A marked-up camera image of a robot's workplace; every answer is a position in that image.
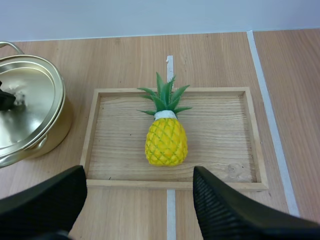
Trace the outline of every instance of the lid knob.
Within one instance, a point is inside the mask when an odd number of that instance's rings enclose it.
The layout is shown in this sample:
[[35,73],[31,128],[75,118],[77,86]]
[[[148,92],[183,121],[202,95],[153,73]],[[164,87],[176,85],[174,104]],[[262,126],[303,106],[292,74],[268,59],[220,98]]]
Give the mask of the lid knob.
[[2,91],[0,89],[0,111],[7,111],[14,107],[16,97],[11,93]]

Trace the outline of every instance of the wooden tray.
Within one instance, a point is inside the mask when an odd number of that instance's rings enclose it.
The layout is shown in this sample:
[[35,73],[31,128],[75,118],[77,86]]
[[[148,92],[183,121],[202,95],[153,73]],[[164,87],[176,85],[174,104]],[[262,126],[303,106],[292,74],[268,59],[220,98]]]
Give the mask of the wooden tray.
[[88,186],[192,189],[194,166],[204,166],[240,191],[263,191],[268,181],[248,87],[188,88],[179,121],[188,156],[178,166],[153,166],[145,140],[154,109],[135,88],[95,89],[81,164]]

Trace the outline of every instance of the toy pineapple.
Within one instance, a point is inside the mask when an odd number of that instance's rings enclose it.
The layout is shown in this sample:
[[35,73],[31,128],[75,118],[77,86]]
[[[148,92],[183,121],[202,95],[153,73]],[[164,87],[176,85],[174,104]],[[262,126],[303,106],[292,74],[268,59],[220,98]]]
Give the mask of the toy pineapple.
[[164,84],[156,73],[157,93],[148,88],[138,88],[149,95],[143,98],[154,102],[155,111],[140,111],[154,116],[145,141],[145,156],[149,163],[156,166],[175,166],[181,164],[187,154],[187,136],[184,127],[177,120],[177,114],[191,107],[177,107],[184,91],[183,86],[172,93],[175,77]]

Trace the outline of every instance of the white tape line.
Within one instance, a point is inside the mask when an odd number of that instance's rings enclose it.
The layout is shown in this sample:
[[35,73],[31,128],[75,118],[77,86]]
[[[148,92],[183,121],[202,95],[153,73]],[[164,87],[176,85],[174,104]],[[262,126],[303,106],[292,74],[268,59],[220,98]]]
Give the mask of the white tape line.
[[167,56],[166,62],[166,82],[168,83],[174,77],[174,56]]
[[[166,81],[174,77],[174,56],[166,57]],[[166,191],[166,240],[176,240],[176,191]]]
[[256,71],[256,76],[258,78],[259,87],[260,87],[260,91],[261,91],[261,95],[264,103],[265,113],[266,113],[266,117],[270,127],[272,142],[273,142],[275,156],[278,163],[280,176],[281,176],[281,180],[284,188],[286,203],[288,205],[289,213],[291,215],[299,217],[300,214],[299,214],[294,190],[291,184],[289,171],[288,171],[288,167],[285,159],[285,154],[282,148],[278,127],[275,119],[275,114],[272,108],[264,72],[262,70],[261,63],[259,60],[254,33],[251,30],[251,31],[247,31],[246,35],[249,41],[251,55],[252,55],[252,59],[253,59],[253,63]]
[[176,191],[166,191],[166,240],[176,240]]

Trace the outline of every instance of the pot lid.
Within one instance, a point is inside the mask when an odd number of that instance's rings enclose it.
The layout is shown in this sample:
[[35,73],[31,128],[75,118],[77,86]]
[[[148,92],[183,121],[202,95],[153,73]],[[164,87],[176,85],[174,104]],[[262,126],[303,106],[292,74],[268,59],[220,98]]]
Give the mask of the pot lid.
[[3,157],[32,146],[51,127],[60,111],[65,85],[53,64],[24,54],[0,59],[0,81]]

